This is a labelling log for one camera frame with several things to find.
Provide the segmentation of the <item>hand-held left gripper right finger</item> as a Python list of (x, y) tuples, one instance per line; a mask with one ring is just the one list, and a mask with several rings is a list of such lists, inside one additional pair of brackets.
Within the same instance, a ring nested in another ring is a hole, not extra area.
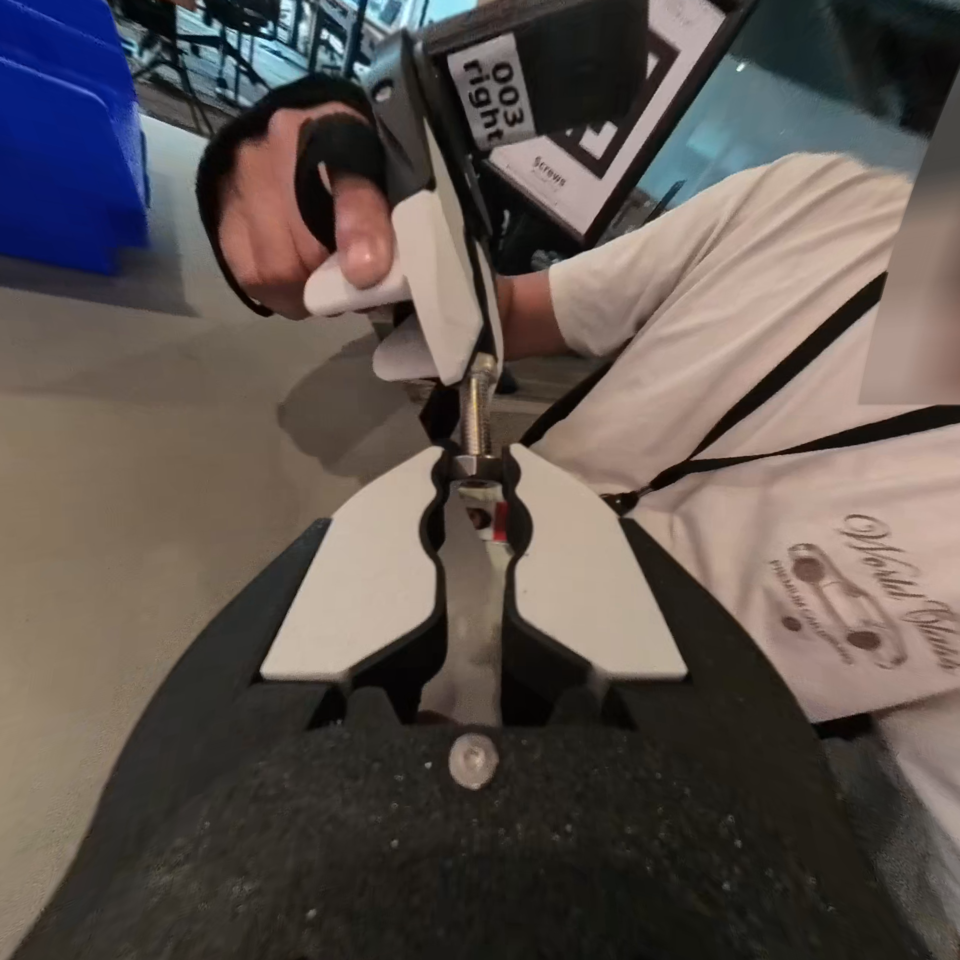
[(532, 449), (503, 456), (511, 549), (504, 652), (555, 655), (546, 683), (680, 682), (688, 667), (618, 514)]

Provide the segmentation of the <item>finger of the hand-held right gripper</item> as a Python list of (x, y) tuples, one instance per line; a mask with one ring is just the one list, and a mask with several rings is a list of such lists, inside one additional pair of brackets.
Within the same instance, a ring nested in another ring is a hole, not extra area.
[(474, 223), (466, 225), (466, 255), (480, 321), (479, 332), (469, 359), (476, 361), (481, 355), (486, 355), (493, 361), (504, 361), (505, 350), (497, 277), (491, 264), (486, 234), (479, 232)]
[(389, 380), (459, 384), (484, 320), (459, 198), (443, 155), (430, 152), (434, 187), (393, 206), (395, 252), (415, 318), (389, 335)]

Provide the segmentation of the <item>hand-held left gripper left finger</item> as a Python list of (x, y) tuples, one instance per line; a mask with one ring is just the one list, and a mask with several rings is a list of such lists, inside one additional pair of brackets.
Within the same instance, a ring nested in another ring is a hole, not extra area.
[(351, 681), (431, 632), (443, 663), (449, 462), (429, 446), (334, 512), (261, 663), (263, 680)]

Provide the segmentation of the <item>steel hex bolt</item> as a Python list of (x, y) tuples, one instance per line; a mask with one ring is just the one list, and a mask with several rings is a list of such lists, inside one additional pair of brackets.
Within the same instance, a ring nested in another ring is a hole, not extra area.
[(499, 484), (502, 463), (491, 435), (491, 406), (499, 367), (491, 354), (477, 353), (460, 384), (460, 440), (453, 454), (453, 475), (463, 482)]

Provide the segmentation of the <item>blue plastic bin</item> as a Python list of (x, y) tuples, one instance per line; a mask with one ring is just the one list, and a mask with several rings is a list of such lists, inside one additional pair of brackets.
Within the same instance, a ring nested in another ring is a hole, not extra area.
[(107, 2), (1, 3), (1, 253), (105, 276), (145, 249), (138, 96)]

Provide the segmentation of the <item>person's right hand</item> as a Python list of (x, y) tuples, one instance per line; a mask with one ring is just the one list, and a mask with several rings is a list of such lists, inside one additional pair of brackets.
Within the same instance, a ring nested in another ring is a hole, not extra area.
[[(330, 116), (366, 121), (360, 112), (336, 102), (281, 109), (261, 136), (239, 147), (221, 190), (218, 237), (226, 266), (247, 296), (292, 321), (309, 317), (306, 282), (330, 256), (297, 206), (298, 144), (303, 127)], [(394, 260), (386, 198), (362, 176), (335, 170), (327, 177), (342, 273), (357, 289), (376, 286)]]

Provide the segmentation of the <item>framed marker sign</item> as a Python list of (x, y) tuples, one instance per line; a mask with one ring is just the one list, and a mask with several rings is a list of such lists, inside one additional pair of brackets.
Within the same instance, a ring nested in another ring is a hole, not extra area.
[(756, 5), (648, 2), (647, 78), (625, 117), (494, 150), (484, 170), (580, 246), (594, 246)]

